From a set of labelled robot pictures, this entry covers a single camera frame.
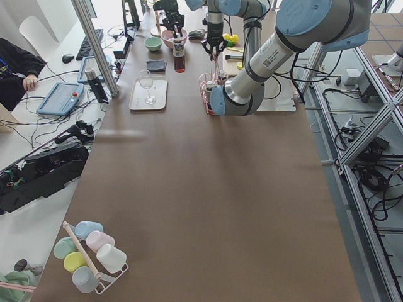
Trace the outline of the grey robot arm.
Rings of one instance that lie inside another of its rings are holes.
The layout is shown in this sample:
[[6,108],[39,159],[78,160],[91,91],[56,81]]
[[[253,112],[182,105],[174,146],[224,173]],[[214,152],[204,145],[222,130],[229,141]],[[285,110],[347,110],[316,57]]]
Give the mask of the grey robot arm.
[[202,45],[212,60],[218,58],[227,46],[223,38],[225,16],[243,19],[244,46],[250,48],[249,55],[256,53],[261,46],[261,22],[271,10],[269,1],[187,1],[186,4],[192,11],[207,7],[203,20],[207,26],[207,38]]
[[264,83],[292,55],[318,42],[325,52],[363,45],[369,34],[371,1],[282,1],[275,30],[261,41],[261,20],[270,10],[261,1],[187,1],[192,10],[206,6],[207,38],[202,45],[211,57],[223,51],[224,16],[244,20],[243,69],[223,86],[212,89],[210,106],[215,115],[251,115],[264,99]]

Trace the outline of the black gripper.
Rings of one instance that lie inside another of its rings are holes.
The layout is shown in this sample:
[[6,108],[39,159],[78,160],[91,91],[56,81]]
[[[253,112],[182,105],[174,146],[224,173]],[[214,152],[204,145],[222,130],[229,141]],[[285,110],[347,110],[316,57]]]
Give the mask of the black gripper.
[[223,38],[223,28],[208,28],[207,38],[202,41],[202,46],[209,56],[219,56],[228,44]]
[[153,4],[154,11],[164,11],[168,15],[179,15],[177,0],[159,0]]

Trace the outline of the person's hand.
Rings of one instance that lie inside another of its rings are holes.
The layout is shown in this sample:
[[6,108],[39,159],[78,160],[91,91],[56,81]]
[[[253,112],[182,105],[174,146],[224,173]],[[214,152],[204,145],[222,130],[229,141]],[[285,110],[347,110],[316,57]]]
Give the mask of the person's hand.
[[25,91],[33,91],[38,84],[38,78],[35,74],[26,75],[23,79],[23,88]]

